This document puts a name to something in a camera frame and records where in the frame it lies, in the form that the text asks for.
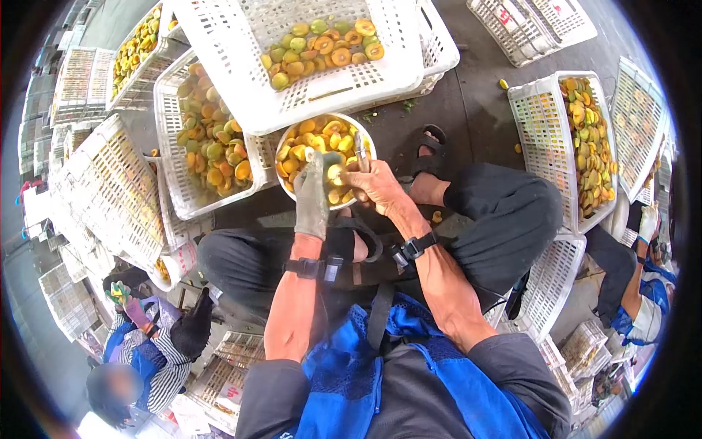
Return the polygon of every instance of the foot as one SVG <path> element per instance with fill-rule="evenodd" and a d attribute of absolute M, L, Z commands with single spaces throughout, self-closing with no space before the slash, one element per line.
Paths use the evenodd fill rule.
<path fill-rule="evenodd" d="M 424 134 L 437 142 L 439 141 L 429 131 L 424 131 Z M 434 150 L 427 145 L 420 145 L 418 155 L 419 157 L 434 155 Z M 415 204 L 444 206 L 444 192 L 449 184 L 450 182 L 442 181 L 430 173 L 420 172 L 412 182 L 412 186 L 409 189 L 409 197 Z"/>
<path fill-rule="evenodd" d="M 339 216 L 351 217 L 351 209 L 348 207 L 341 209 Z M 353 231 L 353 241 L 353 263 L 365 261 L 368 258 L 368 246 L 356 230 Z"/>

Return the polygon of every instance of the gloved hand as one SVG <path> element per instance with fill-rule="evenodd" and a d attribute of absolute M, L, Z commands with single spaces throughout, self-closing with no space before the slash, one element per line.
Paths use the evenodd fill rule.
<path fill-rule="evenodd" d="M 639 224 L 639 238 L 647 244 L 651 242 L 656 229 L 658 228 L 658 202 L 652 206 L 641 208 L 641 223 Z"/>
<path fill-rule="evenodd" d="M 127 316 L 129 316 L 137 328 L 141 328 L 151 323 L 151 320 L 144 312 L 144 308 L 141 306 L 141 302 L 136 297 L 129 296 L 127 298 L 127 303 L 124 306 L 124 312 L 127 313 Z"/>
<path fill-rule="evenodd" d="M 298 199 L 295 232 L 326 239 L 329 206 L 324 194 L 324 157 L 315 151 L 310 163 L 293 182 Z"/>

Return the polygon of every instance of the purple glove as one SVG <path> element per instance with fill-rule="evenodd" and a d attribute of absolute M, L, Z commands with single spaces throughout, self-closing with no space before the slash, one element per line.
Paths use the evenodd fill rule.
<path fill-rule="evenodd" d="M 124 312 L 136 325 L 137 328 L 144 327 L 151 323 L 151 320 L 146 316 L 144 308 L 141 307 L 141 302 L 139 299 L 133 296 L 127 298 L 127 304 L 124 306 Z"/>

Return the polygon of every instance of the striped shirt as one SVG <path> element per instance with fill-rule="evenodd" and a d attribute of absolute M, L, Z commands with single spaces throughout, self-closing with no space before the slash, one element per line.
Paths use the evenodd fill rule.
<path fill-rule="evenodd" d="M 158 305 L 154 305 L 146 312 L 149 319 L 154 319 L 158 308 Z M 162 323 L 164 320 L 166 319 L 159 319 L 158 323 Z M 112 332 L 127 321 L 121 313 L 117 313 L 114 323 L 112 323 Z M 173 402 L 173 399 L 183 387 L 192 366 L 190 359 L 179 353 L 173 347 L 173 343 L 171 343 L 172 324 L 172 322 L 169 322 L 167 327 L 161 327 L 158 332 L 159 336 L 151 339 L 166 358 L 166 365 L 151 378 L 151 391 L 149 392 L 147 407 L 149 412 L 153 414 L 163 412 Z M 146 340 L 146 334 L 140 329 L 135 329 L 125 335 L 117 361 L 131 364 L 134 349 Z"/>

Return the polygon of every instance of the gray glove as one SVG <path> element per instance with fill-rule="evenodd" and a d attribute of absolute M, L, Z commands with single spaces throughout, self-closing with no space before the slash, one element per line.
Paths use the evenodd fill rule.
<path fill-rule="evenodd" d="M 326 239 L 329 206 L 324 194 L 324 159 L 315 151 L 312 161 L 305 166 L 293 182 L 298 199 L 295 231 Z"/>

